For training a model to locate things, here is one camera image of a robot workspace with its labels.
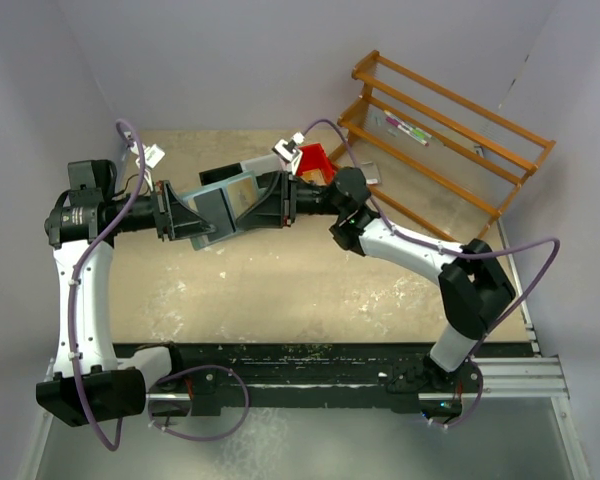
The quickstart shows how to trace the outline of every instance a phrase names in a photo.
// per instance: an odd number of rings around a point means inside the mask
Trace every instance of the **gray wall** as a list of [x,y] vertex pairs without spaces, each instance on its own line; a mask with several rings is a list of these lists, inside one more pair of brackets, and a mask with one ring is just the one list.
[[495,108],[556,0],[58,0],[114,112],[143,128],[300,128],[377,48]]
[[0,1],[0,479],[29,440],[34,384],[58,335],[58,281],[42,228],[67,162],[118,155],[113,116],[62,12]]
[[[600,0],[558,4],[502,113],[558,142],[505,224],[513,244],[546,234],[563,240],[529,307],[543,353],[560,354],[600,479]],[[517,256],[523,283],[547,253]]]

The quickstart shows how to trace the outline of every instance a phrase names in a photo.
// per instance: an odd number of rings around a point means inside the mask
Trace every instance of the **beige surface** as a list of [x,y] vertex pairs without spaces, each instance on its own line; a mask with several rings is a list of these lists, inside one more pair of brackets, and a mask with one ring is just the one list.
[[[154,179],[169,179],[186,192],[199,186],[199,171],[267,154],[290,133],[145,132],[142,139],[167,153]],[[308,141],[327,152],[337,145],[331,131],[312,132]],[[406,205],[463,240],[478,230],[482,217],[458,197],[363,142],[356,151],[361,160],[378,163],[383,188]],[[422,231],[395,211],[387,213]],[[155,232],[120,235],[111,273],[114,340],[435,341],[446,324],[438,288],[396,265],[343,252],[331,239],[332,223],[302,216],[291,228],[249,232],[198,252],[189,241],[161,243]],[[487,240],[500,247],[496,231]],[[527,341],[520,314],[492,337]]]

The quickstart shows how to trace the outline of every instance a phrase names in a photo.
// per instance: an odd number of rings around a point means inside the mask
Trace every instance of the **wooden shelf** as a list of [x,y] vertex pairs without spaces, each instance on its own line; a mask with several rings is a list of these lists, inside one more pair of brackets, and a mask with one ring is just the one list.
[[[383,65],[404,77],[417,82],[418,84],[428,88],[431,91],[436,92],[439,95],[442,95],[449,100],[471,110],[475,114],[478,114],[487,120],[500,125],[506,130],[515,133],[516,135],[524,138],[526,141],[531,142],[542,148],[542,151],[537,156],[535,160],[529,160],[521,155],[518,155],[512,152],[510,149],[500,145],[499,143],[486,138],[484,135],[481,135],[472,129],[468,128],[465,125],[462,125],[460,122],[457,122],[443,113],[425,105],[424,103],[418,101],[417,99],[406,95],[405,93],[399,91],[398,89],[388,85],[387,83],[379,80],[377,78],[377,66]],[[520,191],[522,185],[538,170],[540,165],[547,158],[552,148],[555,145],[555,141],[546,140],[539,135],[530,132],[529,130],[517,125],[503,117],[500,117],[496,113],[493,113],[480,105],[477,105],[470,100],[467,100],[464,97],[438,85],[431,80],[428,80],[421,75],[418,75],[411,70],[398,65],[397,63],[382,57],[380,52],[377,50],[372,51],[367,56],[365,56],[360,62],[356,64],[354,67],[351,76],[356,80],[361,80],[363,82],[362,91],[359,97],[347,108],[340,118],[338,119],[338,124],[341,127],[347,128],[349,130],[349,136],[347,141],[350,145],[353,145],[358,139],[363,139],[370,144],[380,148],[384,152],[392,155],[396,159],[400,160],[402,163],[408,165],[409,167],[415,169],[423,175],[426,175],[439,185],[447,188],[452,191],[459,197],[463,198],[473,206],[479,208],[480,210],[489,214],[489,219],[483,228],[477,233],[478,238],[483,237],[489,228],[495,223],[498,218],[504,213],[507,207],[511,204],[515,195]],[[515,166],[518,169],[523,171],[523,174],[516,175],[513,172],[503,168],[500,165],[497,165],[488,159],[478,155],[476,152],[469,150],[468,148],[462,146],[457,141],[449,138],[448,136],[442,134],[441,132],[428,127],[424,123],[416,120],[413,116],[407,115],[402,112],[399,108],[391,106],[380,99],[374,97],[374,90],[384,93],[389,97],[398,100],[400,103],[424,114],[426,117],[431,118],[432,120],[438,122],[441,125],[448,127],[454,132],[468,138],[472,142],[477,145],[480,145],[484,149],[491,151],[500,157],[507,160],[511,165]],[[499,205],[491,205],[479,196],[470,192],[466,188],[462,187],[458,184],[458,182],[453,179],[447,178],[444,175],[436,172],[435,170],[425,166],[422,162],[418,161],[416,158],[412,158],[407,155],[405,152],[400,151],[398,148],[390,145],[386,141],[380,139],[370,131],[365,130],[364,128],[364,118],[367,115],[369,106],[374,106],[382,111],[388,111],[396,117],[402,119],[403,121],[427,132],[432,137],[440,141],[445,147],[453,150],[454,152],[462,155],[468,161],[488,170],[493,175],[504,179],[508,183],[512,185],[512,188],[505,199]],[[331,154],[329,155],[329,159],[336,166],[336,162],[338,159],[346,152],[346,145],[340,144]],[[395,199],[389,197],[388,195],[382,193],[376,187],[370,187],[372,193],[381,201],[387,203],[391,207],[395,208],[397,211],[415,221],[419,225],[423,226],[433,234],[444,240],[454,240],[452,236],[445,233],[439,227],[436,227],[434,224],[424,219],[417,213],[409,210],[404,205],[397,202]]]

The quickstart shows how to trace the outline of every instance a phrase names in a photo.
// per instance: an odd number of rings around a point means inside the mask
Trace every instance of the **shelf rung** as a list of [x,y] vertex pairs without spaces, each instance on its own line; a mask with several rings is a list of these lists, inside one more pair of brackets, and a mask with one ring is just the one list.
[[351,72],[351,76],[356,78],[355,75],[360,72],[366,72],[371,68],[371,66],[377,62],[378,57],[380,56],[380,52],[377,50],[373,50],[366,57],[356,63],[356,66],[353,67],[353,72]]
[[387,110],[387,111],[393,113],[396,117],[401,118],[405,122],[408,122],[412,125],[415,125],[419,129],[424,130],[425,132],[429,133],[431,136],[437,138],[442,143],[444,143],[444,145],[446,147],[448,147],[451,150],[455,151],[456,153],[459,153],[460,155],[466,157],[467,160],[470,160],[473,163],[476,163],[476,164],[480,165],[481,167],[486,168],[490,172],[495,173],[500,178],[503,178],[514,185],[516,185],[517,183],[520,182],[520,177],[516,177],[513,173],[509,172],[508,170],[505,170],[504,168],[499,167],[498,165],[496,165],[494,163],[491,163],[489,160],[482,158],[477,153],[472,152],[468,148],[465,148],[462,145],[460,145],[459,143],[456,143],[453,140],[451,140],[450,138],[447,138],[440,132],[438,132],[432,128],[429,128],[426,125],[418,122],[415,118],[410,117],[406,113],[403,113],[400,110],[393,108],[392,106],[378,100],[375,97],[370,97],[367,99],[367,101],[371,105],[378,107],[380,110]]
[[427,107],[426,105],[418,102],[417,100],[409,97],[408,95],[405,95],[404,93],[396,90],[395,88],[390,87],[386,83],[381,82],[380,80],[376,79],[375,77],[372,77],[371,75],[369,75],[367,73],[358,73],[356,75],[356,78],[359,80],[362,80],[363,82],[371,85],[374,88],[377,88],[378,90],[383,91],[384,93],[386,93],[387,95],[390,95],[391,97],[395,98],[396,100],[399,100],[402,103],[409,105],[411,108],[418,110],[421,113],[424,113],[425,115],[432,118],[436,122],[449,127],[450,129],[459,133],[460,135],[464,135],[465,137],[469,138],[470,140],[473,140],[474,142],[482,145],[483,147],[486,147],[489,150],[492,150],[493,152],[497,153],[498,155],[505,158],[506,160],[514,163],[515,165],[519,166],[520,168],[523,168],[526,171],[537,170],[538,167],[536,165],[534,165],[533,163],[531,163],[528,160],[525,160],[520,155],[513,153],[512,151],[504,148],[502,145],[498,145],[497,143],[474,132],[473,130],[465,127],[464,125],[461,125],[458,122],[446,117],[445,115],[442,115],[441,113],[433,110],[432,108]]
[[454,102],[462,105],[463,107],[466,107],[469,110],[472,110],[475,113],[482,115],[485,118],[488,118],[492,122],[497,123],[498,125],[506,128],[507,130],[509,130],[511,132],[514,132],[514,133],[520,135],[523,138],[526,138],[527,140],[535,143],[536,145],[539,145],[541,147],[549,146],[549,143],[550,143],[549,140],[545,140],[544,138],[540,137],[539,135],[536,135],[535,133],[530,132],[526,128],[523,128],[520,125],[510,122],[506,118],[502,118],[500,115],[497,115],[497,114],[487,110],[486,108],[481,107],[477,103],[473,103],[471,100],[461,97],[457,93],[444,88],[442,85],[438,85],[437,83],[432,82],[428,78],[418,75],[417,73],[409,70],[408,68],[403,67],[402,65],[398,65],[397,63],[392,62],[388,58],[378,55],[376,57],[376,61],[378,63],[380,63],[381,65],[384,65],[385,67],[390,68],[391,70],[401,73],[402,75],[410,78],[414,82],[417,82],[420,85],[427,87],[429,90],[433,90],[434,92],[439,93],[440,95],[447,97],[448,99],[453,100]]
[[365,104],[365,101],[362,97],[356,98],[356,101],[347,107],[347,109],[342,112],[342,115],[338,118],[338,123],[347,122],[354,117]]
[[351,122],[342,122],[342,126],[345,128],[348,128],[349,131],[352,132],[354,135],[357,135],[358,137],[363,138],[366,141],[368,141],[369,143],[372,143],[376,147],[384,150],[385,152],[390,153],[391,155],[396,157],[398,160],[400,160],[402,163],[409,165],[410,167],[414,168],[415,170],[419,171],[420,173],[426,175],[427,177],[431,178],[435,182],[439,183],[443,187],[448,188],[455,194],[464,198],[467,202],[475,205],[476,207],[480,208],[481,210],[484,210],[489,215],[497,215],[498,214],[498,211],[493,206],[489,205],[487,202],[485,202],[481,198],[477,197],[476,195],[469,192],[468,190],[465,190],[460,185],[453,183],[452,181],[443,177],[439,173],[431,170],[430,168],[425,167],[421,163],[416,162],[413,158],[402,153],[397,148],[392,147],[391,145],[380,140],[379,138],[375,137],[374,135],[371,135],[370,133],[365,132],[361,128],[356,127]]
[[338,147],[329,154],[329,161],[333,164],[335,164],[338,159],[345,154],[345,152],[347,151],[347,147],[345,146],[344,143],[340,143],[340,145],[338,145]]
[[540,153],[540,155],[538,155],[538,158],[536,159],[536,165],[538,166],[538,168],[540,168],[540,165],[542,165],[544,163],[544,161],[547,159],[547,157],[549,156],[549,154],[551,153],[551,150],[553,150],[553,147],[555,147],[555,145],[556,145],[556,141],[551,140],[549,142],[549,144],[547,145],[547,147]]

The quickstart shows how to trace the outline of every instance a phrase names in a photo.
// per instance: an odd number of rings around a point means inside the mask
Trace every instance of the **red object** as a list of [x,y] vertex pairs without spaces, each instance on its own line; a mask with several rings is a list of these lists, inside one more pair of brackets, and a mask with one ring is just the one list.
[[331,166],[329,157],[327,157],[327,154],[324,153],[324,150],[322,149],[322,145],[314,143],[312,145],[300,147],[300,150],[302,150],[302,160],[300,160],[296,175],[299,177],[304,172],[318,169],[322,172],[324,181],[327,184],[331,183],[335,172]]

